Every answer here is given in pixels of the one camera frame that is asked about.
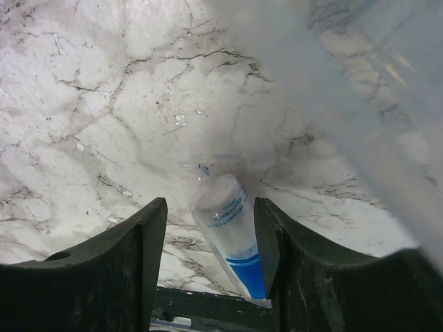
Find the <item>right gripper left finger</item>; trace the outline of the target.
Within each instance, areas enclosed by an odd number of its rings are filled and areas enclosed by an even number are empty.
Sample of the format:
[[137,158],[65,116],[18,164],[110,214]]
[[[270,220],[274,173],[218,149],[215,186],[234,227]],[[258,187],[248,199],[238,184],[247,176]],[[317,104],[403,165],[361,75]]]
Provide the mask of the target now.
[[2,331],[149,331],[168,206],[43,261],[1,265]]

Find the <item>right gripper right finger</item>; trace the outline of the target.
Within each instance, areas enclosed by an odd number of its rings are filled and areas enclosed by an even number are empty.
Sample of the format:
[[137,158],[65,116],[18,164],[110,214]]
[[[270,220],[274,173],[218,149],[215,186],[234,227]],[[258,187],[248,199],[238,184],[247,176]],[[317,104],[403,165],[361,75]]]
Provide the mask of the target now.
[[442,276],[420,250],[365,255],[265,198],[254,224],[276,331],[442,330]]

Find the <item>white blue tube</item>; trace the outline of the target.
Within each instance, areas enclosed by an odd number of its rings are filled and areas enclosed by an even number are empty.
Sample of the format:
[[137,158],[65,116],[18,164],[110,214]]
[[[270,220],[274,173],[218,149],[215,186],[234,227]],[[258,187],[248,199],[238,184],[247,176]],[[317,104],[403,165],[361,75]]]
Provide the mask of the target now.
[[199,154],[180,162],[191,183],[190,214],[239,294],[271,308],[266,298],[254,226],[254,202],[234,155]]

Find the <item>clear first aid box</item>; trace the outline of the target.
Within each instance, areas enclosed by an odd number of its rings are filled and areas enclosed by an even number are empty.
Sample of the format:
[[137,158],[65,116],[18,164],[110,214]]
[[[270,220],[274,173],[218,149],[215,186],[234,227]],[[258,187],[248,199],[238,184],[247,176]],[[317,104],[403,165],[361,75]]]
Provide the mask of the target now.
[[442,266],[442,2],[212,1]]

